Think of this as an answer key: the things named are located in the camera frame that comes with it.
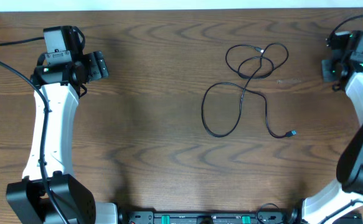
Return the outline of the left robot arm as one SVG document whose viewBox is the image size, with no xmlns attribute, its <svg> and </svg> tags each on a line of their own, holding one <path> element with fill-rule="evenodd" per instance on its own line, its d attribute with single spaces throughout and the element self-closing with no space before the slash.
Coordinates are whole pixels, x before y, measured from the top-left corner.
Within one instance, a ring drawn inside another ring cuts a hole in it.
<svg viewBox="0 0 363 224">
<path fill-rule="evenodd" d="M 30 81 L 35 88 L 31 153 L 20 182 L 6 199 L 22 223 L 117 223 L 114 203 L 96 202 L 72 165 L 73 121 L 85 84 L 108 76 L 100 51 L 84 54 L 85 37 L 75 26 L 44 29 L 47 51 Z"/>
</svg>

